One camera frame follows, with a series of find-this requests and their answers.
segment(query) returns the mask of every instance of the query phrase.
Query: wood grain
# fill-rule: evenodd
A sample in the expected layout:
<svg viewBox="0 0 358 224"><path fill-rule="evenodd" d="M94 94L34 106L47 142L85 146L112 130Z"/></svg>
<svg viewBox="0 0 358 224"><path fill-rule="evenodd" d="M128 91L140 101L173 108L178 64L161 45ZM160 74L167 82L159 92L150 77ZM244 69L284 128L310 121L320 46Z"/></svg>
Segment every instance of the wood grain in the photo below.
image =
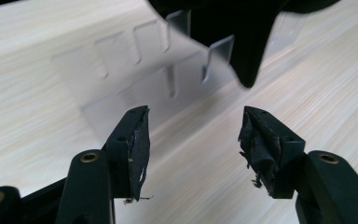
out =
<svg viewBox="0 0 358 224"><path fill-rule="evenodd" d="M27 195L65 176L76 153L103 144L49 57L153 18L140 0L0 7L0 186ZM294 200L252 185L237 142L245 105L283 121L307 151L337 153L358 172L358 1L309 15L252 89L231 81L151 130L142 195L154 197L117 200L117 223L297 223Z"/></svg>

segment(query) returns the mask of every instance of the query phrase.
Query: black object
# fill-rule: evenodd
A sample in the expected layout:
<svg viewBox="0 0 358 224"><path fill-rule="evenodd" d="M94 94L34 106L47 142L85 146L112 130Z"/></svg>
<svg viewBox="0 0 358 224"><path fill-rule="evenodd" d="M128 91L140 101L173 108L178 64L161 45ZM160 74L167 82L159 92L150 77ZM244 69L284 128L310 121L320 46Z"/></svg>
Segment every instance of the black object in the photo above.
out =
<svg viewBox="0 0 358 224"><path fill-rule="evenodd" d="M305 154L303 139L250 106L244 108L239 140L257 187L263 183L274 199L298 192L300 223L358 223L358 174L343 158L325 151Z"/></svg>
<svg viewBox="0 0 358 224"><path fill-rule="evenodd" d="M0 187L0 223L115 223L115 198L140 199L150 154L148 111L129 110L102 150L73 158L67 178L24 198Z"/></svg>
<svg viewBox="0 0 358 224"><path fill-rule="evenodd" d="M269 33L281 11L311 13L339 0L149 0L165 18L191 10L191 38L205 46L235 35L230 63L243 86L251 88L263 59Z"/></svg>

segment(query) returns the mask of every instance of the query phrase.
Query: light wood surface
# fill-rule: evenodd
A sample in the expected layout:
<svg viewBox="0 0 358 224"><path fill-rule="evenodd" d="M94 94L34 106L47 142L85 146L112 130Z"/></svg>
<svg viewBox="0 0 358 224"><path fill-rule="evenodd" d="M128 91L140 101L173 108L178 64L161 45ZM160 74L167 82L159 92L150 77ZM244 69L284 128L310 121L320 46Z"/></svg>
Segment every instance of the light wood surface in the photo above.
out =
<svg viewBox="0 0 358 224"><path fill-rule="evenodd" d="M103 145L49 57L153 18L140 0L0 7L0 186L27 195L64 177L78 152ZM231 81L151 130L142 195L154 197L116 200L117 223L297 223L295 200L272 200L251 182L238 153L244 105L280 119L306 151L337 153L358 172L358 1L309 15L252 89Z"/></svg>

